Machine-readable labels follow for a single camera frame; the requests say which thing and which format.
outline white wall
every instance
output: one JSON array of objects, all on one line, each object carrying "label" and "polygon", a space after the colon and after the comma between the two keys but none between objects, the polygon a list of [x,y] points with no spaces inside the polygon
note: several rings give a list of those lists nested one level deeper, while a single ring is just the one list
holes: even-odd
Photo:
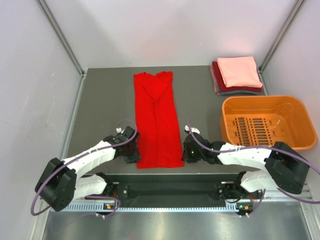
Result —
[{"label": "white wall", "polygon": [[81,66],[260,65],[296,0],[46,0]]},{"label": "white wall", "polygon": [[[320,1],[307,0],[267,66],[264,77],[272,95],[292,95],[305,104],[320,134]],[[320,144],[302,152],[320,168]],[[310,171],[312,195],[320,200],[320,177]]]},{"label": "white wall", "polygon": [[34,188],[59,155],[80,75],[35,0],[0,2],[0,235],[25,240]]}]

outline plastic basket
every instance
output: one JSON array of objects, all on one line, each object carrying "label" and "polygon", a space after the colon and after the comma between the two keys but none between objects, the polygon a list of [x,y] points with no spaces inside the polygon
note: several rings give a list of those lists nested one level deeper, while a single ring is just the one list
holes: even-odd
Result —
[{"label": "plastic basket", "polygon": [[294,150],[312,148],[317,134],[304,104],[292,96],[235,96],[222,105],[222,140],[242,146],[280,141]]}]

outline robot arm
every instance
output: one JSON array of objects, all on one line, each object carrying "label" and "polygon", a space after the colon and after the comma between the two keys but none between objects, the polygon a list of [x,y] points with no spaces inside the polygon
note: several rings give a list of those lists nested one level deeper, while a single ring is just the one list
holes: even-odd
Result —
[{"label": "robot arm", "polygon": [[110,194],[113,192],[113,185],[103,173],[97,173],[89,177],[83,177],[84,174],[95,167],[124,156],[125,161],[135,163],[140,154],[137,147],[139,133],[127,144],[111,147],[115,144],[124,143],[133,137],[135,130],[127,126],[116,136],[107,136],[94,147],[73,157],[59,160],[53,158],[44,169],[36,187],[37,192],[43,182],[62,165],[64,167],[48,184],[43,188],[40,196],[55,210],[61,211],[71,201],[84,198],[88,195]]},{"label": "robot arm", "polygon": [[[198,141],[212,150],[235,151],[228,153],[208,151],[198,145],[191,134],[188,134],[183,144],[182,158],[184,161],[195,163],[199,160],[204,160],[209,164],[239,165],[257,169],[257,171],[239,173],[233,185],[228,186],[228,189],[223,191],[238,192],[240,198],[260,189],[281,188],[292,194],[301,194],[309,171],[309,166],[305,163],[271,149],[249,148],[237,151],[241,146],[222,141],[211,143],[204,139],[196,128],[191,130]],[[300,156],[283,142],[276,142],[274,147]]]}]

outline folded clothes stack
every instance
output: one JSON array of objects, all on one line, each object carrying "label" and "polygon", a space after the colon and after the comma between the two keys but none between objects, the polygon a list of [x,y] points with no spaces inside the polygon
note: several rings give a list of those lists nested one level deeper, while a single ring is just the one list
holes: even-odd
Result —
[{"label": "folded clothes stack", "polygon": [[214,91],[218,95],[253,94],[262,91],[257,65],[252,56],[218,57],[210,66]]}]

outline red garment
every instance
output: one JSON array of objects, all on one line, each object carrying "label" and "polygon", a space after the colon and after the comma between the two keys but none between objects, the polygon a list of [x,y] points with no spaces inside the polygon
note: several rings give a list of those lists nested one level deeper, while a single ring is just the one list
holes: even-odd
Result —
[{"label": "red garment", "polygon": [[134,75],[135,121],[140,133],[139,169],[184,166],[172,81],[171,71]]},{"label": "red garment", "polygon": [[252,92],[258,92],[260,93],[262,91],[261,87],[249,87],[249,86],[231,86],[226,87],[224,83],[224,79],[222,78],[218,63],[216,61],[212,62],[213,69],[214,69],[214,75],[216,78],[216,81],[219,85],[219,89],[221,92],[230,92],[230,91],[236,91],[236,90],[247,90]]}]

